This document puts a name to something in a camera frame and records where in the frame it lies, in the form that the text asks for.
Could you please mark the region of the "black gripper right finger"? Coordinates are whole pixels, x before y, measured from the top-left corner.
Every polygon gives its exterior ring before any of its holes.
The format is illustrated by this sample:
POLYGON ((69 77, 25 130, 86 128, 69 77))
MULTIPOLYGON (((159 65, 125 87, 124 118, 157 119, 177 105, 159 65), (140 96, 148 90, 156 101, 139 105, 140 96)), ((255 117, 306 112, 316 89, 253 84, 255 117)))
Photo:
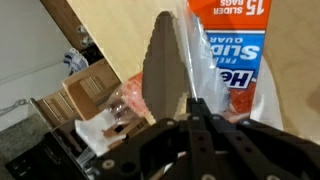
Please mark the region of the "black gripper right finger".
POLYGON ((320 180, 320 146, 251 119, 230 123, 189 98, 187 112, 198 118, 211 146, 226 157, 221 173, 240 180, 320 180))

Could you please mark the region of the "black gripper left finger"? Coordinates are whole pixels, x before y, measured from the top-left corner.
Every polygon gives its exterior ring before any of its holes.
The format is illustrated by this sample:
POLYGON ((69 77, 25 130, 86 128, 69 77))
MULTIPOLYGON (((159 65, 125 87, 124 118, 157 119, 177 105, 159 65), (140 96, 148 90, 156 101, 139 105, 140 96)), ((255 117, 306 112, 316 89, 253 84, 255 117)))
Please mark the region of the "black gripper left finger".
POLYGON ((199 126, 193 119, 158 121, 99 157, 95 180, 150 180, 170 163, 164 180, 200 180, 199 126))

